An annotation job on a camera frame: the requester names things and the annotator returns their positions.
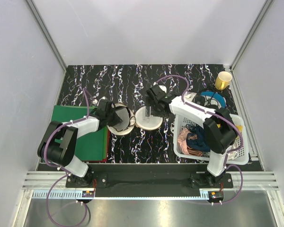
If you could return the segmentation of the white mesh laundry bag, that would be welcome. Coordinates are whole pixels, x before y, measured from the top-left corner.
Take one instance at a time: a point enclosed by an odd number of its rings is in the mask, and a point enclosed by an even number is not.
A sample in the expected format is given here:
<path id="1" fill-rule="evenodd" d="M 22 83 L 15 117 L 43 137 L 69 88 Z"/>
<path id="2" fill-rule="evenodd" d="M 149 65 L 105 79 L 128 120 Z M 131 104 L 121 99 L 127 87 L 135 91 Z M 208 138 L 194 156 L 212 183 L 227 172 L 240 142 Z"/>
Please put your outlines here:
<path id="1" fill-rule="evenodd" d="M 116 104 L 115 106 L 125 106 L 124 104 Z M 163 118 L 162 117 L 157 117 L 157 116 L 146 116 L 146 107 L 143 106 L 140 109 L 137 110 L 136 113 L 134 113 L 131 110 L 132 115 L 134 116 L 134 119 L 131 120 L 131 124 L 132 126 L 125 130 L 125 131 L 121 131 L 121 132 L 117 132 L 116 130 L 113 129 L 113 127 L 107 126 L 107 128 L 109 129 L 109 131 L 117 136 L 124 136 L 129 134 L 134 127 L 138 127 L 140 129 L 143 130 L 147 130 L 147 131 L 153 131 L 158 129 L 162 122 L 163 122 Z"/>

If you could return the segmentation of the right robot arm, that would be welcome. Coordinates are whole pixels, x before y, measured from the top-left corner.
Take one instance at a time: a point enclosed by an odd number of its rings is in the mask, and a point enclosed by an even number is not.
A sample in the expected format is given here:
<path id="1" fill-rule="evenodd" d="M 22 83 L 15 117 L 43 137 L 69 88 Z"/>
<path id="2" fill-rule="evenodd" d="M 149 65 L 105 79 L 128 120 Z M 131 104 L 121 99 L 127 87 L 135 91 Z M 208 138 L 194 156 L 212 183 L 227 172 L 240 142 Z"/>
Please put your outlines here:
<path id="1" fill-rule="evenodd" d="M 184 96 L 166 93 L 159 85 L 154 85 L 146 91 L 146 106 L 150 108 L 150 115 L 179 115 L 203 128 L 204 140 L 210 148 L 207 166 L 209 173 L 205 176 L 205 181 L 213 188 L 221 184 L 221 174 L 226 170 L 230 147 L 235 139 L 241 136 L 228 111 L 224 108 L 214 110 L 189 102 Z"/>

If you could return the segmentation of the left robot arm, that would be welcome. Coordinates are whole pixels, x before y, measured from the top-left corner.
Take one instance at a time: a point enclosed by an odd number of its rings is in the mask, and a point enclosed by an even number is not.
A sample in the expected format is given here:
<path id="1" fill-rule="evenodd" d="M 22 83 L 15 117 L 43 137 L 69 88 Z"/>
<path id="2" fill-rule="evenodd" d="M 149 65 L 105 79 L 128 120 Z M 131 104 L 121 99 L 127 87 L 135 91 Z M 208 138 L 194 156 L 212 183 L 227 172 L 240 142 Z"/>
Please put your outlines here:
<path id="1" fill-rule="evenodd" d="M 65 123 L 50 122 L 37 149 L 37 155 L 49 166 L 60 167 L 68 174 L 76 176 L 76 182 L 80 186 L 88 187 L 92 184 L 93 176 L 88 173 L 88 165 L 75 156 L 77 139 L 106 126 L 116 126 L 122 131 L 127 128 L 129 121 L 126 107 L 102 99 L 97 107 L 80 119 Z"/>

